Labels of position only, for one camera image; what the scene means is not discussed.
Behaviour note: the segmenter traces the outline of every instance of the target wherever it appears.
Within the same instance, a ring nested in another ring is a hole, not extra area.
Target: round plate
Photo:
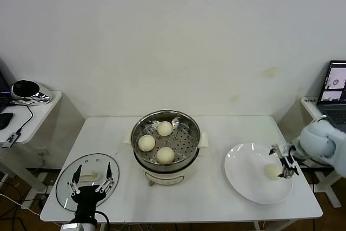
[[[89,154],[83,157],[80,157],[73,163],[71,163],[64,172],[60,175],[57,184],[56,184],[56,198],[63,208],[66,208],[70,211],[76,211],[77,203],[74,202],[71,198],[71,190],[67,185],[68,182],[71,182],[73,174],[78,169],[79,165],[82,165],[81,178],[79,179],[78,187],[88,186],[88,185],[102,185],[106,179],[108,162],[110,162],[110,167],[112,170],[112,178],[114,179],[114,185],[111,190],[107,193],[106,197],[99,201],[97,205],[102,204],[106,201],[109,196],[115,190],[115,187],[118,184],[119,180],[119,168],[116,161],[106,155],[106,154]],[[94,180],[83,181],[82,175],[90,174],[92,172],[95,175]]]
[[[225,158],[225,172],[232,186],[244,197],[259,204],[277,204],[292,189],[291,179],[271,180],[264,167],[276,163],[282,165],[276,154],[269,155],[270,148],[254,143],[233,147]]]

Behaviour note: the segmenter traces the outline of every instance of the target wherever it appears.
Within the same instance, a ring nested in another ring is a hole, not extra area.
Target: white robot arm
[[[276,153],[283,166],[280,177],[298,174],[295,159],[309,158],[330,164],[339,175],[346,177],[346,134],[324,118],[313,120],[292,143],[272,146],[270,154]]]

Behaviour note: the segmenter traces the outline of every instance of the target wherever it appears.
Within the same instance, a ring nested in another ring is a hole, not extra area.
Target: white bun
[[[173,126],[167,121],[160,122],[157,126],[157,132],[161,136],[168,136],[173,132]]]
[[[151,151],[155,147],[155,139],[151,135],[143,135],[138,140],[138,147],[141,151]]]
[[[159,164],[169,164],[174,161],[174,151],[170,147],[163,147],[156,153],[156,160]]]

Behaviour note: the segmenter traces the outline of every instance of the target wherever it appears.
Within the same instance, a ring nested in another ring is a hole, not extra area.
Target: black device
[[[330,61],[317,107],[335,128],[346,132],[346,61]]]
[[[13,117],[12,112],[0,114],[0,130],[6,128],[9,125],[12,117]]]
[[[8,103],[12,100],[10,87],[7,84],[4,76],[0,72],[0,112],[4,110]]]

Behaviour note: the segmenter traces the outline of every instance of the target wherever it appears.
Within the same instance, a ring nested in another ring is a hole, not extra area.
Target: wooden floor
[[[50,173],[46,179],[47,184],[53,184],[57,178],[57,173]],[[311,174],[305,174],[309,183],[311,183]],[[20,178],[8,179],[8,182],[14,185],[22,195],[24,195],[29,190],[29,186],[22,181]],[[339,209],[333,208],[327,197],[324,194],[316,194],[316,197],[323,209],[323,216],[315,220],[315,231],[345,231],[346,230],[346,179],[341,179],[333,185],[333,189],[339,198],[341,204],[344,206]],[[19,200],[19,194],[16,192],[13,187],[4,184],[1,189],[1,192],[6,196]],[[0,196],[0,216],[7,212],[9,209],[14,207],[14,203],[8,199]],[[31,209],[37,213],[40,213],[41,210],[38,205],[38,201],[33,203]],[[0,230],[1,231],[19,231],[24,230],[20,224],[19,220],[14,220],[14,226],[12,229],[12,220],[5,220],[4,218],[13,217],[15,208],[7,213],[0,219]],[[38,216],[32,214],[28,210],[17,208],[16,217],[20,217],[26,227],[27,231],[58,231],[60,228],[53,223],[42,222]],[[122,230],[122,231],[146,231],[150,230],[150,225],[112,225],[112,230]],[[217,230],[217,231],[229,231],[229,230],[254,230],[252,223],[193,223],[193,224],[153,224],[153,231],[207,231],[207,230]],[[314,231],[313,220],[299,220],[293,225],[285,229],[285,231]]]

